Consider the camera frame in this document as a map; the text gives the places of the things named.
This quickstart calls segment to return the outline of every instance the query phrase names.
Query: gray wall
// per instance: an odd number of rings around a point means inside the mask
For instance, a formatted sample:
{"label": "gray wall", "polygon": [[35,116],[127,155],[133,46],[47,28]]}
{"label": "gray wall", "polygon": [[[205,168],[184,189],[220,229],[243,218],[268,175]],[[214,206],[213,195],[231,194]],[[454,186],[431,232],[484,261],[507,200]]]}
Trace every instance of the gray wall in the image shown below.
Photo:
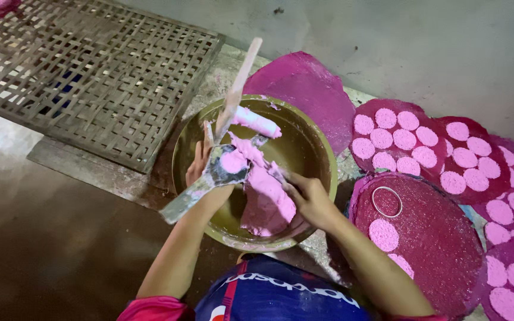
{"label": "gray wall", "polygon": [[238,48],[263,37],[269,59],[306,51],[345,86],[514,139],[514,0],[122,2],[223,33]]}

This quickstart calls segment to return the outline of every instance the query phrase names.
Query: woven bamboo tray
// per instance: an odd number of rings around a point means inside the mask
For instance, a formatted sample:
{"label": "woven bamboo tray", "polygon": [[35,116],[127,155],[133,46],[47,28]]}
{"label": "woven bamboo tray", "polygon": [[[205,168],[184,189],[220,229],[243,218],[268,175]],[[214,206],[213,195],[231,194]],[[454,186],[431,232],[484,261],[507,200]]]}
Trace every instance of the woven bamboo tray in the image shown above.
{"label": "woven bamboo tray", "polygon": [[103,0],[25,0],[0,20],[0,116],[147,173],[224,39]]}

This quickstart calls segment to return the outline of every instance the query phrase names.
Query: hand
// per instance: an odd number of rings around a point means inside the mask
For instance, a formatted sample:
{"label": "hand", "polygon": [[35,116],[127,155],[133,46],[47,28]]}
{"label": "hand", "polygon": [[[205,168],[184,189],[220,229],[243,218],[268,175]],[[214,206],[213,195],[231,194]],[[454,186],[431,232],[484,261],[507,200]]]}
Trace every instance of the hand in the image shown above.
{"label": "hand", "polygon": [[295,202],[297,210],[317,229],[331,232],[344,217],[328,198],[328,194],[318,178],[305,178],[294,172],[285,172],[289,183],[283,190]]}

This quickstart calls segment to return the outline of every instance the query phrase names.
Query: brass bowl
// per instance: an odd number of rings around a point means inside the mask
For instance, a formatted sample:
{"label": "brass bowl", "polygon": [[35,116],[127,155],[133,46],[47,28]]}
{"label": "brass bowl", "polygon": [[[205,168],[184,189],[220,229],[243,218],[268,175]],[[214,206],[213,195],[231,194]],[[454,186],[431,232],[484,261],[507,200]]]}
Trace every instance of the brass bowl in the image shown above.
{"label": "brass bowl", "polygon": [[[280,110],[271,108],[271,102]],[[197,141],[203,141],[203,121],[217,119],[222,105],[223,99],[205,107],[180,133],[172,159],[172,173],[177,193],[186,189],[186,171],[194,160],[195,144]],[[273,120],[281,128],[283,135],[277,139],[270,139],[261,148],[265,158],[305,177],[319,178],[330,199],[334,201],[337,186],[336,159],[325,135],[317,125],[298,108],[279,99],[243,95],[240,105]],[[251,138],[255,135],[253,130],[238,125],[232,125],[230,131],[240,138]],[[229,143],[231,139],[229,135],[225,135],[222,144]],[[294,246],[315,232],[300,215],[296,215],[289,227],[281,233],[271,237],[250,234],[240,227],[246,203],[247,198],[241,185],[236,186],[229,200],[209,222],[205,233],[218,242],[240,251],[275,252]]]}

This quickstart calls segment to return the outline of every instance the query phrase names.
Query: person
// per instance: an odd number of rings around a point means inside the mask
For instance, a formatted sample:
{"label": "person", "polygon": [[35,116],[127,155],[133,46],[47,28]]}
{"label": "person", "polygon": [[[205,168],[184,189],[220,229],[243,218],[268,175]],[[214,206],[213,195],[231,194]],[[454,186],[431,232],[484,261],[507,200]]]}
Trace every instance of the person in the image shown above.
{"label": "person", "polygon": [[[210,154],[198,142],[186,174],[189,186]],[[283,189],[298,212],[338,244],[380,316],[444,320],[414,281],[365,237],[330,201],[320,180],[286,173]],[[194,309],[180,301],[188,290],[203,231],[234,186],[206,194],[175,225],[133,300],[118,317],[127,320],[368,320],[374,314],[330,282],[265,255],[245,255],[218,279]]]}

